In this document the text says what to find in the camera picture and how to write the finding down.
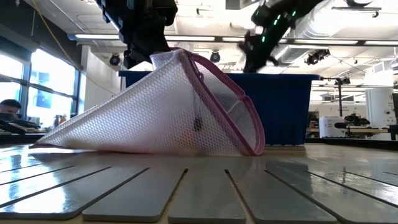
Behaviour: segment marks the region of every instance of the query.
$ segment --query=pink binding edge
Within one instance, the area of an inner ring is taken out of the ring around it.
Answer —
[[[247,150],[248,153],[254,156],[258,156],[262,153],[264,150],[264,145],[265,145],[265,134],[264,134],[264,128],[262,127],[262,123],[260,120],[259,115],[257,114],[257,111],[254,107],[253,102],[248,96],[244,95],[244,91],[234,82],[232,81],[227,75],[225,75],[219,68],[217,68],[216,65],[213,63],[209,62],[207,59],[200,55],[196,54],[191,54],[192,58],[194,61],[200,63],[202,66],[204,66],[209,72],[211,72],[213,75],[215,75],[219,80],[221,80],[226,86],[230,87],[232,91],[238,95],[239,99],[243,101],[245,107],[248,109],[250,112],[251,118],[254,121],[254,128],[256,129],[256,145],[254,146],[254,149],[251,149],[248,142],[245,140],[239,129],[236,127],[236,125],[233,123],[231,118],[228,116],[227,112],[224,110],[224,108],[220,105],[218,100],[213,96],[211,91],[208,88],[205,88],[205,91],[208,93],[208,96],[210,96],[210,100],[213,101],[223,115],[224,118],[226,118],[228,124],[230,125],[231,129],[237,135],[241,143],[243,144],[244,148]],[[203,86],[206,86],[204,81],[197,77],[200,81],[200,83]]]

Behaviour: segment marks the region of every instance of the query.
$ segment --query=white wall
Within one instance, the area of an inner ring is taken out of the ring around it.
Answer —
[[[319,111],[319,117],[323,116],[339,116],[340,110],[338,103],[310,103],[309,111]],[[344,104],[343,103],[343,117],[348,116],[352,113],[361,115],[362,118],[366,117],[366,104],[355,103],[355,104]]]
[[[83,111],[120,92],[121,79],[118,73],[95,56],[89,46],[83,46],[81,64],[84,67],[85,76],[81,76],[79,105],[84,105]]]

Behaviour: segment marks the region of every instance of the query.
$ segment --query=window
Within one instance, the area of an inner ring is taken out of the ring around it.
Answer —
[[[51,56],[43,50],[32,54],[32,73],[30,82],[51,88],[54,91],[73,95],[75,68]]]
[[[0,54],[0,74],[21,79],[23,69],[24,65],[22,63]]]
[[[0,82],[0,102],[6,99],[19,101],[21,97],[21,85],[18,83]]]
[[[43,128],[52,125],[55,115],[70,116],[72,99],[46,91],[29,88],[27,115],[31,118],[40,118]]]

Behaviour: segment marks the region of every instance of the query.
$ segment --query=ceiling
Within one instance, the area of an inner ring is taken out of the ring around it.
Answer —
[[[25,1],[33,5],[32,0]],[[117,30],[110,23],[106,24],[103,21],[97,5],[88,4],[87,1],[89,0],[35,0],[41,13],[68,34],[117,34]],[[346,6],[343,0],[329,1],[333,7]],[[257,8],[257,3],[241,10],[225,10],[225,7],[226,0],[178,0],[175,22],[166,27],[165,34],[242,36],[247,29],[252,28],[250,16]],[[380,7],[379,16],[373,18],[374,12],[329,8],[316,16],[308,15],[305,19],[315,19],[317,29],[328,32],[329,38],[398,40],[398,1],[375,0],[369,7]],[[200,15],[197,14],[196,8],[200,9]],[[90,44],[92,51],[106,63],[112,53],[121,53],[124,50],[124,44],[116,40],[97,40],[86,44]],[[221,64],[241,64],[244,60],[234,43],[169,42],[171,46],[178,44],[183,44],[206,57],[209,57],[213,50],[218,50]],[[324,77],[349,73],[351,79],[363,79],[363,70],[378,62],[394,58],[392,47],[329,47],[329,50],[331,55],[316,65],[304,63],[308,55],[302,54],[288,67],[269,67],[263,72],[312,73]],[[220,67],[228,72],[228,67]]]

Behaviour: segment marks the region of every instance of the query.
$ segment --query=person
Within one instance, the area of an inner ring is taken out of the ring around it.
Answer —
[[[10,113],[10,114],[17,114],[18,111],[22,108],[22,105],[12,99],[3,100],[0,103],[0,113]]]

